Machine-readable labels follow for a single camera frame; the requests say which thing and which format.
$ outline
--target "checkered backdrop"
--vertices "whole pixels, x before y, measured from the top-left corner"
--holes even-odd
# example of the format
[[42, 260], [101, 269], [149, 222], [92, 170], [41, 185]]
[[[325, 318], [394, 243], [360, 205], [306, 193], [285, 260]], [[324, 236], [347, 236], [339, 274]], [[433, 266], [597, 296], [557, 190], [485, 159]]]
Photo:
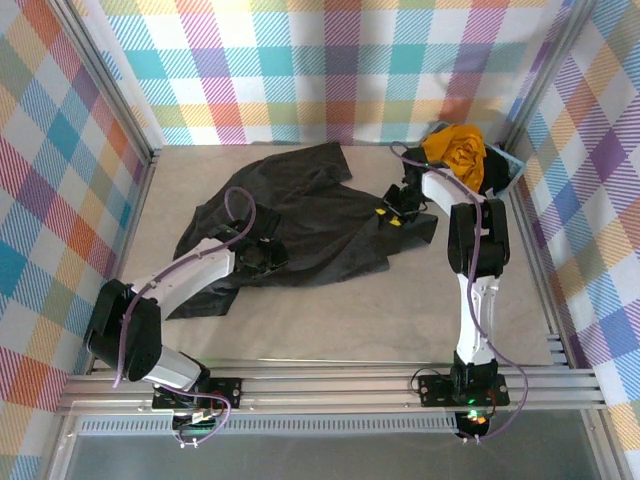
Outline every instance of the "checkered backdrop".
[[141, 173], [45, 0], [0, 2], [3, 480], [35, 476]]
[[598, 3], [526, 138], [521, 187], [561, 320], [640, 478], [640, 0]]
[[490, 141], [573, 0], [75, 0], [153, 139]]

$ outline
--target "yellow cloth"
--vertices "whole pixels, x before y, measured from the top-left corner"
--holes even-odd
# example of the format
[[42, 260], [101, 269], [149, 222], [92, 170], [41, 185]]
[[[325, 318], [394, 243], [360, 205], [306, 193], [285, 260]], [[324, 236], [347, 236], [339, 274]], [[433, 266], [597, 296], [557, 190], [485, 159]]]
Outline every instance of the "yellow cloth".
[[429, 163], [444, 162], [459, 180], [474, 192], [484, 179], [487, 151], [482, 132], [475, 125], [449, 125], [422, 142]]

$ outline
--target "aluminum frame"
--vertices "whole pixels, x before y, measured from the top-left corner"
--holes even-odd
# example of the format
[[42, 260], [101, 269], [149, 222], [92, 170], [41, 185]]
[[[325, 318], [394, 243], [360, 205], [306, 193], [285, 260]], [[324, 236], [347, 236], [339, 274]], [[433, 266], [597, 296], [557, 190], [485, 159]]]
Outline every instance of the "aluminum frame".
[[522, 139], [549, 85], [551, 85], [560, 70], [562, 62], [569, 55], [571, 47], [591, 17], [591, 13], [597, 3], [598, 0], [580, 0], [574, 2], [562, 31], [549, 48], [552, 52], [551, 55], [544, 60], [529, 94], [524, 99], [522, 106], [513, 119], [504, 142], [507, 152], [512, 153], [515, 145]]
[[151, 159], [151, 162], [146, 166], [144, 173], [142, 174], [142, 182], [140, 184], [138, 197], [136, 198], [136, 203], [133, 207], [131, 219], [129, 220], [129, 225], [127, 226], [127, 234], [122, 244], [122, 249], [118, 257], [116, 258], [116, 263], [113, 267], [114, 278], [121, 278], [122, 272], [124, 272], [124, 267], [127, 263], [127, 259], [129, 258], [129, 252], [131, 251], [131, 247], [133, 246], [133, 239], [136, 235], [136, 231], [138, 230], [138, 225], [140, 224], [142, 210], [144, 209], [144, 205], [147, 201], [147, 196], [149, 195], [151, 182], [153, 180], [153, 176], [156, 173], [160, 155], [161, 151], [154, 152], [154, 156]]
[[89, 35], [75, 7], [68, 0], [47, 0], [47, 3], [67, 33], [96, 87], [111, 107], [136, 153], [146, 163], [151, 163], [154, 148], [129, 108], [116, 80], [104, 63], [98, 47]]
[[[420, 406], [409, 390], [409, 379], [420, 364], [227, 361], [215, 366], [213, 375], [241, 377], [243, 396], [233, 415], [355, 414], [466, 411], [468, 407]], [[437, 368], [447, 373], [448, 368]], [[591, 370], [564, 366], [527, 367], [527, 410], [601, 409], [604, 397]], [[501, 368], [513, 410], [523, 394], [523, 380], [513, 368]], [[153, 388], [144, 382], [123, 382], [112, 390], [113, 373], [71, 377], [60, 399], [58, 413], [79, 415], [150, 414]]]
[[608, 410], [584, 410], [582, 419], [587, 429], [600, 476], [604, 479], [631, 479], [631, 469], [622, 445], [613, 434], [613, 423]]

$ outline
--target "table surface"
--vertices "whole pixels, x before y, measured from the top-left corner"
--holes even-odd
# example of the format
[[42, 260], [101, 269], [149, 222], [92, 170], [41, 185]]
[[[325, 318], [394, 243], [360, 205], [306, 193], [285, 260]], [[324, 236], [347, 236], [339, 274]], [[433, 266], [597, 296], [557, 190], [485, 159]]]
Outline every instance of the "table surface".
[[[298, 146], [166, 147], [160, 156], [123, 279], [171, 261], [195, 207], [242, 166]], [[382, 196], [402, 166], [387, 147], [343, 147], [345, 184]], [[447, 216], [431, 245], [390, 258], [389, 271], [311, 288], [243, 288], [224, 317], [171, 320], [163, 343], [191, 356], [242, 359], [450, 363], [460, 325], [460, 289], [449, 267]], [[544, 311], [522, 238], [507, 205], [511, 260], [496, 298], [494, 343], [528, 365], [551, 363]]]

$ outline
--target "purple cable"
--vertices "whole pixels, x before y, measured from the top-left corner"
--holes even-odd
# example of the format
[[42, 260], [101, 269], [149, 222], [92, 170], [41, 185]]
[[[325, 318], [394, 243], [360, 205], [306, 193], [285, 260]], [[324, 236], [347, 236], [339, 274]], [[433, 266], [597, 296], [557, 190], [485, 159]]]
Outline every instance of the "purple cable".
[[118, 347], [118, 367], [116, 369], [116, 379], [113, 382], [113, 388], [116, 388], [120, 384], [120, 380], [122, 379], [122, 376], [124, 373], [124, 362], [125, 362], [124, 356], [125, 356], [125, 350], [127, 349], [127, 334], [129, 332], [129, 323], [131, 323], [131, 315], [133, 314], [133, 310], [136, 308], [136, 305], [138, 304], [142, 296], [145, 293], [147, 293], [149, 289], [152, 288], [152, 282], [158, 283], [162, 281], [162, 279], [168, 276], [171, 272], [174, 272], [175, 270], [191, 262], [192, 260], [200, 258], [202, 255], [209, 255], [211, 253], [215, 253], [220, 250], [223, 250], [229, 247], [230, 245], [233, 245], [238, 240], [244, 238], [249, 233], [249, 230], [251, 230], [251, 228], [253, 227], [253, 224], [256, 221], [256, 214], [257, 214], [255, 200], [253, 199], [251, 194], [248, 191], [246, 191], [244, 188], [229, 187], [227, 191], [224, 193], [224, 204], [227, 209], [227, 214], [229, 215], [229, 217], [231, 217], [231, 219], [233, 219], [233, 215], [231, 215], [231, 212], [229, 211], [229, 196], [231, 195], [232, 192], [241, 193], [242, 195], [247, 197], [247, 200], [249, 200], [249, 205], [251, 207], [251, 217], [249, 218], [249, 223], [247, 223], [247, 226], [244, 228], [244, 230], [242, 230], [242, 232], [240, 232], [237, 236], [233, 237], [231, 240], [228, 240], [216, 247], [203, 250], [199, 254], [194, 253], [187, 257], [183, 257], [176, 263], [169, 265], [165, 270], [163, 270], [158, 275], [156, 275], [151, 282], [147, 283], [144, 287], [142, 287], [140, 291], [136, 294], [136, 296], [133, 297], [133, 300], [131, 300], [131, 303], [129, 304], [129, 306], [127, 307], [127, 310], [124, 313], [124, 317], [122, 318], [122, 327], [120, 329], [120, 343]]
[[[222, 430], [224, 428], [224, 426], [227, 424], [227, 422], [229, 421], [229, 417], [231, 416], [231, 402], [229, 402], [229, 400], [227, 400], [222, 395], [216, 395], [215, 393], [185, 392], [184, 390], [180, 390], [178, 388], [173, 388], [173, 387], [169, 387], [167, 385], [162, 385], [162, 384], [160, 384], [160, 385], [165, 390], [169, 390], [170, 392], [177, 393], [179, 395], [187, 395], [189, 397], [194, 397], [194, 398], [198, 398], [198, 397], [211, 398], [212, 400], [217, 400], [219, 402], [224, 403], [225, 409], [224, 409], [224, 417], [222, 417], [222, 420], [220, 420], [219, 423], [216, 422], [216, 423], [218, 423], [218, 425], [216, 425], [216, 428], [214, 428], [213, 430], [211, 430], [211, 432], [209, 432], [207, 435], [202, 437], [200, 439], [200, 441], [197, 442], [197, 443], [204, 443], [207, 440], [209, 440], [216, 433], [218, 433], [220, 430]], [[185, 444], [185, 441], [182, 438], [182, 433], [180, 431], [178, 431], [178, 441], [182, 445]]]
[[471, 256], [471, 265], [469, 267], [469, 279], [470, 279], [470, 281], [467, 284], [467, 302], [469, 303], [469, 311], [471, 312], [471, 320], [473, 321], [473, 324], [475, 325], [476, 329], [480, 333], [480, 336], [484, 339], [485, 342], [487, 342], [487, 346], [491, 349], [491, 351], [495, 354], [495, 356], [498, 357], [499, 359], [501, 359], [503, 362], [507, 363], [508, 365], [512, 366], [516, 370], [518, 370], [520, 375], [522, 375], [522, 379], [524, 381], [524, 391], [522, 392], [522, 398], [520, 399], [520, 403], [518, 403], [518, 407], [516, 408], [515, 412], [513, 412], [513, 415], [511, 415], [509, 417], [509, 420], [507, 420], [500, 428], [498, 428], [498, 430], [496, 430], [495, 432], [490, 433], [489, 435], [485, 435], [483, 437], [483, 441], [484, 440], [489, 440], [490, 438], [493, 438], [493, 437], [495, 437], [497, 435], [500, 435], [502, 432], [504, 432], [513, 423], [513, 421], [516, 419], [516, 417], [520, 414], [520, 412], [524, 408], [524, 404], [527, 401], [527, 396], [529, 395], [529, 379], [527, 378], [526, 372], [524, 371], [524, 369], [520, 365], [518, 365], [515, 362], [512, 362], [507, 357], [505, 357], [493, 345], [493, 343], [491, 343], [491, 341], [489, 340], [488, 335], [485, 333], [485, 331], [480, 326], [480, 323], [478, 322], [478, 318], [476, 317], [476, 312], [473, 309], [473, 280], [476, 277], [476, 270], [477, 270], [477, 267], [478, 267], [478, 257], [480, 256], [480, 239], [482, 237], [482, 207], [480, 206], [480, 202], [478, 202], [478, 199], [475, 197], [475, 195], [473, 195], [471, 190], [469, 190], [469, 188], [464, 183], [462, 183], [460, 180], [458, 180], [458, 178], [455, 175], [447, 175], [446, 173], [442, 172], [438, 168], [432, 168], [432, 167], [430, 167], [429, 165], [427, 165], [425, 163], [420, 163], [420, 162], [416, 162], [414, 160], [410, 160], [408, 158], [404, 158], [402, 155], [400, 155], [398, 152], [396, 152], [393, 149], [394, 146], [401, 146], [401, 147], [403, 147], [405, 149], [408, 149], [408, 147], [406, 145], [404, 145], [401, 142], [392, 142], [389, 145], [389, 149], [391, 150], [391, 152], [396, 157], [398, 157], [403, 162], [405, 162], [405, 163], [407, 163], [409, 165], [414, 165], [414, 166], [417, 166], [417, 167], [426, 168], [430, 172], [433, 172], [433, 173], [441, 176], [442, 178], [445, 178], [446, 180], [450, 181], [451, 183], [453, 183], [458, 188], [458, 190], [462, 191], [462, 193], [464, 193], [465, 196], [469, 200], [471, 200], [471, 202], [474, 204], [475, 209], [476, 209], [475, 240], [474, 240], [474, 244], [473, 244], [473, 253], [472, 253], [472, 256]]

